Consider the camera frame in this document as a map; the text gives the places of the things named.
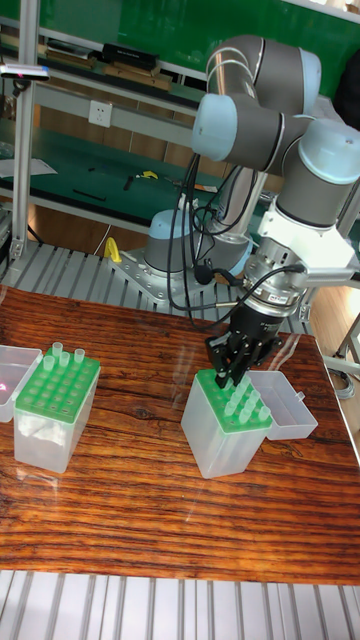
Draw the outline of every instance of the wall outlet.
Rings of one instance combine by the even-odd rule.
[[[91,100],[89,122],[91,122],[91,124],[97,124],[99,127],[110,127],[111,112],[112,104]]]

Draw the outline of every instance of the metal frame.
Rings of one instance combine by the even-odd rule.
[[[42,107],[57,109],[88,119],[92,98],[66,89],[38,84],[36,85],[35,100]],[[191,147],[191,125],[145,111],[113,104],[111,125],[143,135],[149,135],[151,132],[152,138]]]
[[[14,59],[10,57],[5,56],[4,59],[5,59],[5,62],[8,62],[10,64],[14,62]],[[193,116],[193,117],[195,117],[196,115],[197,108],[184,107],[183,105],[178,104],[178,102],[176,102],[176,96],[174,96],[173,101],[163,100],[162,98],[154,98],[153,96],[147,95],[145,93],[141,93],[140,91],[134,91],[132,89],[131,90],[124,89],[122,87],[118,87],[113,84],[106,84],[104,82],[99,82],[98,80],[96,80],[96,77],[86,78],[84,76],[77,75],[72,72],[71,68],[69,68],[69,71],[59,71],[58,69],[51,68],[50,72],[51,72],[52,78],[57,78],[58,80],[62,80],[64,82],[71,82],[73,84],[79,85],[80,87],[88,87],[90,89],[94,89],[95,91],[99,91],[102,93],[106,93],[106,94],[111,93],[114,96],[128,98],[129,100],[134,100],[136,102],[144,102],[146,104],[151,104],[155,107],[159,107],[161,109],[167,109],[168,111],[175,112],[175,113],[183,113],[185,115]],[[8,80],[8,79],[5,80],[5,91],[8,93],[11,93],[12,89],[10,87],[11,87],[11,80]],[[43,89],[50,88],[51,85],[42,85],[42,87]],[[40,104],[39,99],[41,98],[39,98],[39,96],[36,94],[35,103]],[[51,108],[56,109],[57,108],[56,103],[54,103],[54,106],[51,105]]]
[[[348,350],[351,352],[354,362],[346,360]],[[355,318],[336,355],[337,358],[324,356],[327,367],[360,376],[360,314]]]
[[[40,0],[21,0],[19,64],[34,65],[37,62],[39,15]],[[17,99],[12,258],[21,256],[26,249],[34,95],[35,87],[31,82]]]
[[[9,192],[8,189],[0,187],[0,196],[9,198],[10,195],[11,192]],[[85,218],[85,220],[95,220],[95,222],[111,224],[111,226],[118,227],[119,229],[127,229],[128,231],[136,231],[137,233],[149,233],[150,227],[145,224],[142,225],[136,222],[129,222],[121,218],[113,218],[112,216],[105,215],[103,213],[96,213],[95,211],[86,209],[86,206],[84,206],[84,208],[80,208],[79,206],[62,204],[61,202],[55,202],[54,200],[48,200],[47,198],[40,198],[39,196],[32,195],[29,197],[29,202],[31,204],[39,205],[39,207],[45,207],[47,209],[52,209],[53,211],[59,211],[60,213],[69,213],[70,215],[78,216],[79,218]],[[6,208],[12,210],[12,202],[6,202]]]

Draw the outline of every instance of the wooden table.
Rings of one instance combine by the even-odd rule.
[[[360,584],[360,472],[314,338],[282,370],[319,422],[204,480],[180,426],[204,336],[186,319],[9,289],[0,343],[84,347],[102,371],[62,476],[0,435],[0,569]]]

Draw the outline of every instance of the cable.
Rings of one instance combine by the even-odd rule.
[[[338,371],[337,369],[329,369],[329,373],[333,373],[335,376],[338,376],[346,384],[344,389],[335,389],[335,393],[339,400],[348,400],[349,398],[353,398],[355,395],[355,387],[350,376],[347,373],[344,373],[344,371]]]
[[[99,251],[99,249],[100,249],[100,247],[101,247],[102,243],[104,242],[104,240],[106,240],[106,237],[107,237],[107,235],[108,235],[108,233],[109,233],[110,229],[111,229],[111,224],[109,224],[108,228],[106,229],[106,231],[105,231],[105,233],[104,233],[104,236],[103,236],[102,240],[99,242],[99,244],[98,244],[98,246],[97,246],[96,251],[94,251],[94,256],[96,256],[96,254],[97,254],[97,252]]]
[[[246,196],[246,200],[245,200],[245,202],[243,204],[243,207],[242,207],[239,215],[237,216],[237,218],[231,224],[224,225],[224,229],[221,229],[221,231],[210,231],[209,233],[212,235],[212,237],[221,236],[223,233],[227,233],[228,231],[233,229],[238,224],[238,222],[240,222],[240,220],[241,220],[242,216],[244,215],[244,213],[245,213],[245,211],[246,211],[246,209],[248,207],[248,204],[250,202],[250,198],[252,196],[252,192],[253,192],[253,189],[255,187],[255,184],[256,184],[256,181],[257,181],[257,177],[258,177],[257,171],[253,171],[252,176],[251,176],[250,188],[249,188],[248,194]]]
[[[38,236],[36,231],[34,231],[34,229],[30,227],[29,224],[28,224],[28,231],[29,233],[31,233],[32,236],[34,236],[35,240],[37,240],[39,244],[44,244],[44,240],[41,240],[40,236]]]

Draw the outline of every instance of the green workbench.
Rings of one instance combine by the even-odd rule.
[[[14,143],[14,137],[15,124],[1,121],[0,140]],[[181,180],[185,173],[173,164],[36,127],[32,157],[44,160],[58,172],[31,177],[30,195],[43,199],[44,206],[56,202],[76,207],[79,215],[85,210],[145,227],[158,211],[174,207],[178,188],[165,178]],[[156,173],[158,180],[136,178],[148,170]],[[124,191],[129,176],[134,180]],[[198,182],[219,186],[222,180],[199,173]],[[11,196],[12,188],[12,178],[0,179],[3,194]],[[208,201],[208,194],[195,193],[200,205]]]

